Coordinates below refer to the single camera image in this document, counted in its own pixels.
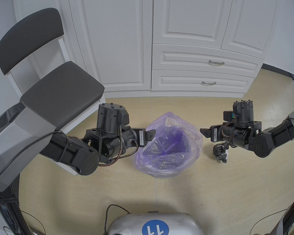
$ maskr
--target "gray chair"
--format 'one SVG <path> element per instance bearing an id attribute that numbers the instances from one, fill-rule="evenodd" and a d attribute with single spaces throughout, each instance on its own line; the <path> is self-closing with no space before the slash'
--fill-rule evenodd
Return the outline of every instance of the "gray chair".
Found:
<path id="1" fill-rule="evenodd" d="M 62 36 L 62 21 L 55 8 L 35 12 L 14 25 L 0 40 L 0 69 L 20 101 L 58 130 L 67 133 L 104 103 L 104 87 L 69 60 Z M 58 38 L 65 63 L 20 92 L 10 70 L 28 55 Z M 68 167 L 59 164 L 66 170 Z"/>

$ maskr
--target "metal handle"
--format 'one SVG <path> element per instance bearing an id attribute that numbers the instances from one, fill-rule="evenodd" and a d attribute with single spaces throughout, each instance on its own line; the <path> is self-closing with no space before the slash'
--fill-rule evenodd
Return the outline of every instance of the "metal handle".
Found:
<path id="1" fill-rule="evenodd" d="M 214 62 L 212 60 L 209 60 L 209 63 L 212 63 L 212 64 L 218 64 L 218 65 L 223 65 L 225 64 L 225 62 Z"/>
<path id="2" fill-rule="evenodd" d="M 201 84 L 205 84 L 205 85 L 211 85 L 211 86 L 212 86 L 212 85 L 215 85 L 215 84 L 216 84 L 216 82 L 214 82 L 214 83 L 206 83 L 206 82 L 202 81 L 202 82 L 201 82 Z"/>

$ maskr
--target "wooden floor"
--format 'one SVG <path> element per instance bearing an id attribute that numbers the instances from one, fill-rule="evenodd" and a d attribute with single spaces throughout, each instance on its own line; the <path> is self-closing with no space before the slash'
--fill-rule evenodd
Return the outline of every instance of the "wooden floor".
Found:
<path id="1" fill-rule="evenodd" d="M 294 110 L 291 78 L 261 70 L 243 99 L 254 103 L 254 119 L 263 129 L 280 124 Z M 223 122 L 236 98 L 154 97 L 113 98 L 125 106 L 132 127 L 147 127 L 172 111 L 197 128 Z M 97 113 L 69 135 L 82 138 L 96 126 Z M 214 159 L 210 139 L 203 139 L 200 158 L 179 176 L 155 179 L 133 166 L 132 158 L 98 168 L 89 176 L 73 176 L 43 156 L 22 171 L 20 207 L 37 217 L 51 234 L 103 234 L 105 211 L 118 204 L 131 213 L 186 212 L 197 219 L 209 235 L 248 235 L 259 219 L 287 208 L 294 201 L 294 142 L 261 159 L 241 148 L 229 150 L 228 163 Z M 109 211 L 110 224 L 124 212 Z M 258 223 L 254 233 L 269 233 L 282 213 Z M 25 216 L 29 225 L 42 231 L 38 222 Z"/>

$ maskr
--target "white drawer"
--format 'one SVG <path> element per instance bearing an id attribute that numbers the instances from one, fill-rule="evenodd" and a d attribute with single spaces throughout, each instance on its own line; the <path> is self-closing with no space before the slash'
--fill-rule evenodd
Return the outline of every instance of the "white drawer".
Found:
<path id="1" fill-rule="evenodd" d="M 207 71 L 255 78 L 262 64 L 262 59 L 223 49 L 153 44 L 153 70 Z"/>
<path id="2" fill-rule="evenodd" d="M 246 93 L 254 78 L 202 71 L 152 70 L 151 80 L 151 90 L 226 91 Z"/>

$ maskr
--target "cabinet panel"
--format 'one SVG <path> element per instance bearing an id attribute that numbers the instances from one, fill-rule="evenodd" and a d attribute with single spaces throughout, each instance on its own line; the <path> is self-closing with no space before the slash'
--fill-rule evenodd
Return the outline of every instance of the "cabinet panel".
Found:
<path id="1" fill-rule="evenodd" d="M 105 91 L 149 90 L 152 1 L 69 2 L 87 72 Z"/>
<path id="2" fill-rule="evenodd" d="M 262 64 L 262 59 L 222 49 L 153 44 L 152 69 L 154 70 L 209 71 L 255 78 Z"/>
<path id="3" fill-rule="evenodd" d="M 279 0 L 233 1 L 221 48 L 261 59 L 276 28 Z"/>
<path id="4" fill-rule="evenodd" d="M 152 90 L 248 91 L 254 78 L 226 73 L 152 70 Z"/>
<path id="5" fill-rule="evenodd" d="M 220 48 L 232 0 L 154 1 L 153 43 Z"/>

